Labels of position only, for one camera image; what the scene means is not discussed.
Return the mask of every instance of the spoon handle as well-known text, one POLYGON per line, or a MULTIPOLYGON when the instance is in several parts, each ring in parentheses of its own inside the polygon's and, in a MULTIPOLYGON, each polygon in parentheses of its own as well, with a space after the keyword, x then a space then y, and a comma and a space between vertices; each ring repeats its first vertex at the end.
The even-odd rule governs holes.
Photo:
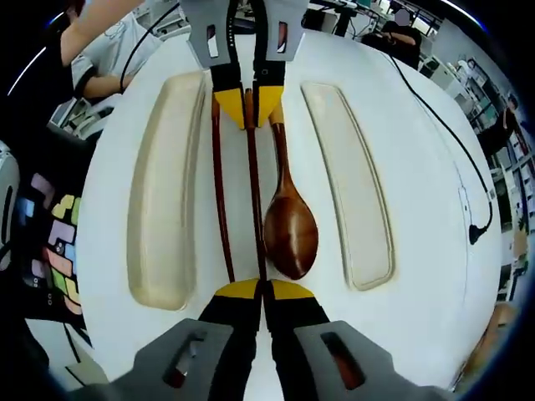
POLYGON ((247 153, 249 156, 249 179, 251 181, 252 218, 257 245, 258 270, 260 280, 266 281, 266 255, 263 245, 262 207, 260 205, 260 185, 258 183, 257 141, 254 136, 254 103, 252 91, 245 91, 245 128, 247 130, 247 153))
POLYGON ((286 130, 284 128, 284 113, 281 102, 278 103, 277 107, 269 115, 269 123, 273 131, 273 139, 277 151, 278 183, 276 195, 282 193, 284 195, 291 195, 293 192, 297 192, 297 190, 293 185, 292 175, 290 174, 288 150, 286 147, 286 130))
POLYGON ((228 280, 234 282, 231 246, 228 240, 227 213, 225 212, 225 193, 223 191, 223 173, 221 163, 220 107, 214 94, 211 95, 211 147, 214 160, 214 181, 216 184, 217 219, 223 245, 223 255, 227 265, 228 280))

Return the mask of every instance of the white shirt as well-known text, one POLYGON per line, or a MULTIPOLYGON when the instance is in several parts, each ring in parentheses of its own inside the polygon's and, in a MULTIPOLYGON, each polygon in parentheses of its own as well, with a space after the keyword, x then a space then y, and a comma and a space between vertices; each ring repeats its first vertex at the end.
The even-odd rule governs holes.
MULTIPOLYGON (((74 87, 76 88, 78 82, 92 67, 96 68, 97 76, 114 75, 120 77, 130 53, 145 32, 146 29, 138 24, 132 13, 127 14, 116 25, 108 28, 72 62, 74 87)), ((126 69, 126 74, 137 73, 160 45, 161 41, 149 33, 135 51, 126 69)))
POLYGON ((473 75, 473 70, 470 68, 470 65, 464 60, 459 60, 459 69, 457 70, 457 75, 459 75, 459 81, 461 84, 466 85, 468 79, 473 75))

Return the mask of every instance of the colorful tiles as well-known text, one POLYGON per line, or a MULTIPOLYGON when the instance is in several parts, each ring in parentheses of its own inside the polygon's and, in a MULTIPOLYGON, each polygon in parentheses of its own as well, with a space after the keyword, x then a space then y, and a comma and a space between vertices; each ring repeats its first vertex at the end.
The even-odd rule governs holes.
POLYGON ((67 293, 69 294, 69 298, 72 299, 74 302, 80 304, 79 295, 76 291, 76 283, 73 282, 70 278, 65 278, 65 285, 67 286, 67 293))
POLYGON ((67 294, 67 285, 65 284, 65 277, 55 269, 52 269, 53 284, 59 288, 63 294, 67 294))
POLYGON ((45 278, 44 275, 44 264, 41 261, 35 259, 32 260, 32 274, 39 278, 45 278))
POLYGON ((21 226, 26 226, 28 217, 33 217, 35 211, 35 203, 26 198, 19 198, 17 200, 18 222, 21 226))
POLYGON ((72 243, 74 240, 74 227, 55 220, 52 224, 50 236, 48 237, 48 243, 54 246, 58 239, 72 243))
POLYGON ((60 203, 58 203, 56 206, 52 209, 52 214, 55 217, 58 217, 59 219, 63 219, 65 217, 65 211, 72 209, 74 205, 74 196, 72 195, 66 195, 63 197, 60 203))
POLYGON ((76 274, 76 252, 74 246, 65 244, 65 257, 73 262, 73 274, 76 274))
POLYGON ((35 174, 33 175, 31 186, 44 195, 43 206, 45 209, 48 209, 56 191, 52 184, 50 184, 42 175, 35 174))
POLYGON ((73 275, 73 263, 69 259, 50 251, 45 248, 46 258, 48 262, 55 267, 56 270, 62 272, 65 276, 71 277, 73 275))
POLYGON ((76 200, 74 201, 73 212, 70 215, 70 222, 73 223, 75 226, 78 225, 78 213, 80 210, 81 201, 81 198, 76 198, 76 200))
POLYGON ((65 301, 65 305, 72 313, 74 313, 75 315, 82 314, 82 307, 80 305, 72 302, 68 297, 65 297, 65 296, 64 296, 64 301, 65 301))

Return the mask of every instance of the white table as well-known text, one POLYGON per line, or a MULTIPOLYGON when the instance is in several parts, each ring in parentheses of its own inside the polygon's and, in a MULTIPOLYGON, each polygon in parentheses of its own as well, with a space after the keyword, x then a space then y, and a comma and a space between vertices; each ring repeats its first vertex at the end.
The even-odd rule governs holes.
MULTIPOLYGON (((237 37, 245 87, 252 81, 253 45, 253 36, 237 37)), ((461 109, 429 79, 402 68, 414 89, 462 138, 492 188, 485 158, 461 109)), ((196 168, 195 293, 187 308, 169 312, 140 305, 128 288, 126 220, 145 125, 164 81, 198 69, 184 35, 165 42, 111 115, 89 168, 79 215, 79 290, 93 357, 110 380, 131 368, 137 350, 181 319, 198 317, 214 291, 228 283, 217 225, 207 96, 196 168)), ((447 387, 482 335, 496 299, 501 260, 496 200, 490 229, 470 246, 469 211, 479 226, 488 218, 475 171, 390 62, 360 43, 306 32, 288 65, 283 106, 293 178, 320 233, 316 262, 300 284, 315 293, 331 320, 347 321, 391 352, 399 373, 418 384, 447 387), (305 80, 343 90, 380 175, 396 270, 389 282, 367 292, 350 291, 345 284, 329 179, 300 91, 305 80)), ((257 131, 257 148, 265 213, 277 174, 267 126, 257 131)), ((225 115, 222 163, 237 280, 257 277, 246 137, 225 115)), ((270 277, 279 277, 268 270, 270 277)), ((257 344, 246 399, 283 399, 265 323, 257 344)))

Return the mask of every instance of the person's arm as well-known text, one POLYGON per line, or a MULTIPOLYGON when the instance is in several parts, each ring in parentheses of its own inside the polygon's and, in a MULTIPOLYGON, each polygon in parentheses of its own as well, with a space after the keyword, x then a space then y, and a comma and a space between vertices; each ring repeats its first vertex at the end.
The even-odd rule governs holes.
POLYGON ((414 38, 404 35, 402 33, 390 32, 390 36, 392 36, 392 38, 396 40, 399 40, 400 42, 410 44, 411 46, 416 45, 416 41, 414 40, 414 38))
MULTIPOLYGON (((125 89, 128 88, 130 82, 134 78, 133 75, 127 75, 123 82, 125 89)), ((105 77, 92 77, 90 78, 84 86, 82 92, 83 96, 86 99, 95 99, 95 98, 107 98, 112 94, 117 94, 120 92, 120 78, 113 75, 108 75, 105 77)))
POLYGON ((67 66, 106 29, 117 23, 143 0, 93 0, 80 18, 61 34, 61 60, 67 66))

